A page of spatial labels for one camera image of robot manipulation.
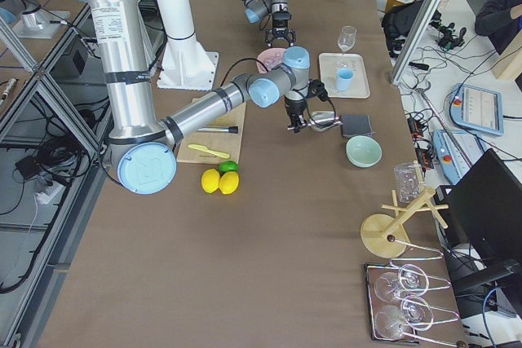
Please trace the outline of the pink bowl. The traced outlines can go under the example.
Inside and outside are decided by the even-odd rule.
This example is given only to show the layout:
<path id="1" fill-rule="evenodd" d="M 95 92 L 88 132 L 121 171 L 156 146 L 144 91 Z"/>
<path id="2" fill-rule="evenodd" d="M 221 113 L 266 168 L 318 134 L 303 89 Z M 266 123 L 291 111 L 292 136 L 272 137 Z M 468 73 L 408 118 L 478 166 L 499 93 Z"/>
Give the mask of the pink bowl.
<path id="1" fill-rule="evenodd" d="M 275 68 L 283 61 L 283 55 L 285 53 L 285 48 L 268 48 L 265 51 L 262 51 L 257 56 L 257 63 L 259 73 L 266 73 Z"/>

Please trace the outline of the steel ice scoop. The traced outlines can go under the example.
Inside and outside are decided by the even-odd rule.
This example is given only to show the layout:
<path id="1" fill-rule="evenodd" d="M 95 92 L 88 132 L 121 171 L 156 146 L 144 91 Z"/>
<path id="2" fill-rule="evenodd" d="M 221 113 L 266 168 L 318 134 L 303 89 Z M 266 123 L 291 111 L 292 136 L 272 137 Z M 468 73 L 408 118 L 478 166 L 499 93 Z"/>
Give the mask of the steel ice scoop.
<path id="1" fill-rule="evenodd" d="M 313 111 L 308 120 L 308 126 L 316 132 L 326 132 L 341 125 L 341 120 L 333 111 Z"/>

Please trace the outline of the wooden cup tree stand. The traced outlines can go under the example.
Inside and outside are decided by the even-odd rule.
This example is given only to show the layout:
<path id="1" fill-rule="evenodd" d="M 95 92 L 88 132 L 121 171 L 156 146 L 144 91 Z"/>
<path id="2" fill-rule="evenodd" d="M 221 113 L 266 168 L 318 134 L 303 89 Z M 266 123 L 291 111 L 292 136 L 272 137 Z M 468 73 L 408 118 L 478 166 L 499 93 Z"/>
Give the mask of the wooden cup tree stand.
<path id="1" fill-rule="evenodd" d="M 391 191 L 392 204 L 382 205 L 384 209 L 394 212 L 394 216 L 388 214 L 373 214 L 361 224 L 361 239 L 364 246 L 374 255 L 381 258 L 396 258 L 408 247 L 411 247 L 409 237 L 404 228 L 404 223 L 417 212 L 430 211 L 433 218 L 446 228 L 448 224 L 442 218 L 440 211 L 447 209 L 447 205 L 434 205 L 432 197 L 436 190 L 428 187 L 423 179 L 421 181 L 420 194 L 409 203 L 400 202 L 396 195 L 396 189 Z"/>

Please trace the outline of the cream serving tray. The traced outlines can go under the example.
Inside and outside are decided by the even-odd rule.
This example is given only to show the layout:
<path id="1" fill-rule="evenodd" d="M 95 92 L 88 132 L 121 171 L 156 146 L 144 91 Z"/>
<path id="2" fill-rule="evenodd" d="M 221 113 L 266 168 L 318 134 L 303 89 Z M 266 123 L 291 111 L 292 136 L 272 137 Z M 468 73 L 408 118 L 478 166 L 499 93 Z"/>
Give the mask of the cream serving tray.
<path id="1" fill-rule="evenodd" d="M 361 55 L 321 53 L 319 65 L 321 81 L 330 97 L 369 98 L 369 83 Z"/>

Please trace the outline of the grey folded cloth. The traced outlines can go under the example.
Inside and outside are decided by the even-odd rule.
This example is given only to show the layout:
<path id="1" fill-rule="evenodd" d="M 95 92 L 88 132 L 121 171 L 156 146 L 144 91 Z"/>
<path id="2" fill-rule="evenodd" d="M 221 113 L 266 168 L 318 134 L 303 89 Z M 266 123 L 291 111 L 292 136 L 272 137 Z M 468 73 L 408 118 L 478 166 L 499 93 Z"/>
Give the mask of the grey folded cloth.
<path id="1" fill-rule="evenodd" d="M 345 139 L 355 136 L 371 136 L 374 132 L 369 116 L 364 114 L 343 114 L 340 116 L 340 133 Z"/>

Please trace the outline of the steel muddler black tip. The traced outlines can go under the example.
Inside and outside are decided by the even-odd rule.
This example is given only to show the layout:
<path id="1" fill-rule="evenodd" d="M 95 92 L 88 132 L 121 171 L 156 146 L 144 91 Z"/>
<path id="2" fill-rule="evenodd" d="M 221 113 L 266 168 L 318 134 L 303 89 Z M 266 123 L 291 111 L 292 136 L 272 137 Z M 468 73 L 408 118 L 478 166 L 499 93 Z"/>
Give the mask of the steel muddler black tip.
<path id="1" fill-rule="evenodd" d="M 238 126 L 206 126 L 197 130 L 203 133 L 225 133 L 225 134 L 238 134 Z"/>

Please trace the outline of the green lime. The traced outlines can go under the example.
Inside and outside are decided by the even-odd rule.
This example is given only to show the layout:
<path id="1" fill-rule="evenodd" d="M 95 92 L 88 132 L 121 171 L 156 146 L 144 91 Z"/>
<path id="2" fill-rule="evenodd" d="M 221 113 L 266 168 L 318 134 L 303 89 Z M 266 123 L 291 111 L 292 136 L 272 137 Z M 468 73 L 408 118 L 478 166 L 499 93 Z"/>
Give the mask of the green lime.
<path id="1" fill-rule="evenodd" d="M 224 161 L 219 164 L 219 172 L 224 174 L 227 172 L 237 172 L 239 166 L 235 161 Z"/>

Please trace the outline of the yellow lemon lower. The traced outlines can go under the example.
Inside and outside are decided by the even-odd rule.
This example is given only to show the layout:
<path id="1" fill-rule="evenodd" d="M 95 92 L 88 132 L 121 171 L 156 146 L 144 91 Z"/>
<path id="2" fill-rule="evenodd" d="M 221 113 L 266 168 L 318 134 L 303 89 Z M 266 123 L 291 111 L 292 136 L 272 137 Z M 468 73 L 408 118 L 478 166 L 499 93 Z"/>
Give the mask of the yellow lemon lower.
<path id="1" fill-rule="evenodd" d="M 239 183 L 240 177 L 236 171 L 225 172 L 219 179 L 219 190 L 224 195 L 230 195 L 238 189 Z"/>

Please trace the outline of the yellow lemon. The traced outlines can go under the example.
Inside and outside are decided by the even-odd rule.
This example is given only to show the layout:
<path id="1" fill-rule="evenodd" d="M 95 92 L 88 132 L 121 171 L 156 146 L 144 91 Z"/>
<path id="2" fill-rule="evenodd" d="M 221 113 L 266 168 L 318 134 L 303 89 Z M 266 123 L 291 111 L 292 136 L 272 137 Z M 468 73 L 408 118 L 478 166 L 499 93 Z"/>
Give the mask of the yellow lemon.
<path id="1" fill-rule="evenodd" d="M 220 172 L 217 169 L 208 169 L 201 175 L 201 188 L 205 193 L 213 193 L 219 189 Z"/>
<path id="2" fill-rule="evenodd" d="M 219 190 L 224 195 L 230 195 L 238 189 L 239 183 L 240 177 L 236 171 L 225 172 L 219 179 Z"/>

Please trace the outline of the glass mug on stand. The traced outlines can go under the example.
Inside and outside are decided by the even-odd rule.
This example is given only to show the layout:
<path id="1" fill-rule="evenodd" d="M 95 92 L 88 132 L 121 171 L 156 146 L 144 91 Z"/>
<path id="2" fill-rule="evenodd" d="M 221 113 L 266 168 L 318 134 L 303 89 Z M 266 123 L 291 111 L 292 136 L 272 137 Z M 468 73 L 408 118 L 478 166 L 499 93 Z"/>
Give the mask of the glass mug on stand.
<path id="1" fill-rule="evenodd" d="M 421 166 L 416 161 L 402 163 L 394 168 L 396 195 L 400 202 L 409 203 L 421 192 Z"/>

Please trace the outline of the teach pendant tablet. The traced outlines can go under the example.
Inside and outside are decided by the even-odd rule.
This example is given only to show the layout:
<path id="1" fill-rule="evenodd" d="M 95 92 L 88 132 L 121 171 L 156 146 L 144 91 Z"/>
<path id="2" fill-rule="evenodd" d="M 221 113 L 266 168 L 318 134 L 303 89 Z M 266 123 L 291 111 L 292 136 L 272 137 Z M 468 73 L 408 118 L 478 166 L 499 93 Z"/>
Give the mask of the teach pendant tablet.
<path id="1" fill-rule="evenodd" d="M 452 121 L 462 127 L 495 136 L 504 135 L 502 96 L 499 92 L 457 84 L 449 107 Z"/>

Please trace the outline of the black monitor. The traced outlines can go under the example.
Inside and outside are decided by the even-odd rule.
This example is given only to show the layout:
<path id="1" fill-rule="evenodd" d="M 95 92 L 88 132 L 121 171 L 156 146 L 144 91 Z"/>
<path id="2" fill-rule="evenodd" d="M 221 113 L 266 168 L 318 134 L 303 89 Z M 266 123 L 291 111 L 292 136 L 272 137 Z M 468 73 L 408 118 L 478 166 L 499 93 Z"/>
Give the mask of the black monitor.
<path id="1" fill-rule="evenodd" d="M 490 269 L 512 260 L 504 277 L 521 283 L 521 182 L 493 149 L 464 174 L 447 195 L 449 216 Z"/>

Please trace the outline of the seated person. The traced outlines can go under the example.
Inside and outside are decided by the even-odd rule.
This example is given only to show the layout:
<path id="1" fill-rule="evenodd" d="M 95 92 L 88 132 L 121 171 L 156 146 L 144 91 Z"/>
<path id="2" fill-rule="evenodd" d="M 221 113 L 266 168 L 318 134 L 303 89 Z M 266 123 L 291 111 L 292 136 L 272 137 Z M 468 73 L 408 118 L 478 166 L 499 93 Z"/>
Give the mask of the seated person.
<path id="1" fill-rule="evenodd" d="M 521 0 L 486 0 L 476 15 L 474 30 L 488 37 L 498 54 L 521 30 Z"/>

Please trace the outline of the black tray with glasses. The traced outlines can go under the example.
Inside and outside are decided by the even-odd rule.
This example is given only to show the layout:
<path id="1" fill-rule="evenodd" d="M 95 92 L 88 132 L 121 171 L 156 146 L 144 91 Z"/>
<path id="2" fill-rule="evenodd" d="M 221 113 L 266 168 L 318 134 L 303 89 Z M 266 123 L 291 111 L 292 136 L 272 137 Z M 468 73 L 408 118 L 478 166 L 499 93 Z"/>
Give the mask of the black tray with glasses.
<path id="1" fill-rule="evenodd" d="M 369 332 L 373 341 L 403 346 L 429 342 L 443 347 L 461 347 L 462 341 L 443 341 L 423 336 L 436 325 L 460 320 L 458 312 L 432 305 L 429 292 L 451 288 L 446 278 L 429 275 L 414 264 L 366 263 L 365 287 L 369 310 Z"/>

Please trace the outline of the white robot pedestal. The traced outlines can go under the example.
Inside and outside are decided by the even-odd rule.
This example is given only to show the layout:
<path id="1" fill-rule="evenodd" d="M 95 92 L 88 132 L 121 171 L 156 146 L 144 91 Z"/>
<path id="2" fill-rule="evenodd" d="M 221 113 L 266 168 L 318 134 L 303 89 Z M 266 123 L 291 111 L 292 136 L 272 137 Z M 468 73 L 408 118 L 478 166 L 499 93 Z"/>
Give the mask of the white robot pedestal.
<path id="1" fill-rule="evenodd" d="M 197 40 L 189 0 L 157 0 L 167 44 L 157 85 L 164 89 L 210 90 L 219 54 Z"/>

